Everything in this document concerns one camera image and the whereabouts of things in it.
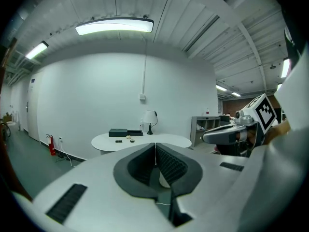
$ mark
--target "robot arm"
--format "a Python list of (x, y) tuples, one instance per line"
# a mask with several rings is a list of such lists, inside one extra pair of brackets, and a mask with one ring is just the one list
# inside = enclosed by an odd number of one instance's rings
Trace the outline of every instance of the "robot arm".
[[(275, 110), (263, 94), (236, 112), (235, 125), (209, 130), (204, 133), (203, 141), (216, 144), (222, 154), (248, 156), (248, 151), (263, 144), (265, 134), (276, 118)], [(246, 142), (249, 129), (256, 131), (253, 144)]]

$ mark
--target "fluorescent light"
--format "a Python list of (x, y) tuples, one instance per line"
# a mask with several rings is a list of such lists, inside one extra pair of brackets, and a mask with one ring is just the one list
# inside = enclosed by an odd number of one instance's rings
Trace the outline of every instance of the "fluorescent light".
[(235, 95), (235, 96), (237, 96), (237, 97), (240, 97), (240, 96), (241, 96), (240, 94), (235, 93), (235, 92), (233, 92), (232, 94)]
[(109, 30), (131, 30), (151, 33), (154, 21), (142, 18), (114, 17), (95, 20), (78, 25), (75, 29), (79, 35)]
[(282, 70), (281, 78), (284, 78), (284, 77), (287, 76), (288, 71), (289, 71), (289, 68), (290, 68), (290, 60), (289, 60), (289, 59), (286, 59), (286, 60), (283, 62), (283, 70)]
[(37, 47), (35, 47), (31, 52), (26, 55), (26, 58), (32, 59), (37, 56), (40, 52), (47, 49), (48, 44), (45, 41), (42, 41)]
[(217, 89), (219, 89), (219, 90), (222, 90), (222, 91), (227, 91), (227, 89), (226, 88), (224, 88), (224, 87), (220, 87), (220, 86), (218, 86), (218, 85), (216, 85), (217, 86)]

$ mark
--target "cable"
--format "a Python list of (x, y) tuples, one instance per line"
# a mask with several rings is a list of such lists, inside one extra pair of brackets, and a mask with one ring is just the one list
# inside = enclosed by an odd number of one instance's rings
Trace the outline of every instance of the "cable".
[(166, 204), (166, 203), (157, 203), (157, 204), (162, 204), (162, 205), (167, 205), (167, 206), (169, 206), (170, 204)]
[(61, 159), (60, 157), (58, 157), (58, 159), (56, 160), (56, 163), (59, 162), (59, 161), (63, 161), (65, 159)]
[[(60, 140), (60, 138), (58, 138), (58, 145), (59, 145), (59, 148), (61, 148), (61, 150), (62, 150), (64, 153), (66, 153), (65, 150), (62, 148), (62, 144), (59, 143), (59, 140)], [(67, 153), (66, 153), (66, 155), (67, 155), (67, 157), (68, 157), (69, 160), (70, 160), (71, 167), (76, 167), (76, 166), (72, 165), (72, 160), (70, 159), (70, 157), (68, 156)]]
[(143, 81), (142, 81), (142, 85), (141, 85), (141, 93), (142, 94), (144, 94), (144, 91), (145, 91), (145, 73), (146, 73), (146, 62), (147, 62), (147, 41), (145, 40), (144, 37), (143, 37), (143, 39), (145, 41), (145, 62), (144, 62), (144, 69), (143, 69)]
[(156, 123), (153, 126), (151, 126), (151, 128), (154, 127), (157, 123), (158, 123), (158, 116), (156, 117)]

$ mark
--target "doorway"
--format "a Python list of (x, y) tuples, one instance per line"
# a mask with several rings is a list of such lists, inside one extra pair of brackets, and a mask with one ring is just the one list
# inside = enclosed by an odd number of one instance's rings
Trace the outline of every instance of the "doorway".
[(28, 88), (27, 122), (28, 133), (33, 139), (40, 141), (38, 130), (38, 101), (43, 72), (32, 75)]

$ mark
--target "round white table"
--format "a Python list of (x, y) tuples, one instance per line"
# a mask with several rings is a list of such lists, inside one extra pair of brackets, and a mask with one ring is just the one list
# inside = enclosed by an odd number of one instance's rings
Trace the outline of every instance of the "round white table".
[[(189, 139), (173, 134), (148, 135), (145, 133), (143, 136), (131, 137), (131, 139), (134, 139), (135, 142), (131, 143), (130, 139), (127, 139), (126, 137), (109, 137), (108, 133), (106, 133), (96, 136), (94, 139), (92, 139), (91, 144), (93, 148), (100, 150), (101, 155), (104, 155), (107, 152), (118, 151), (132, 146), (149, 143), (166, 143), (182, 148), (188, 148), (192, 144)], [(122, 140), (122, 143), (116, 143), (116, 140)], [(169, 188), (169, 184), (161, 173), (159, 182), (165, 188)]]

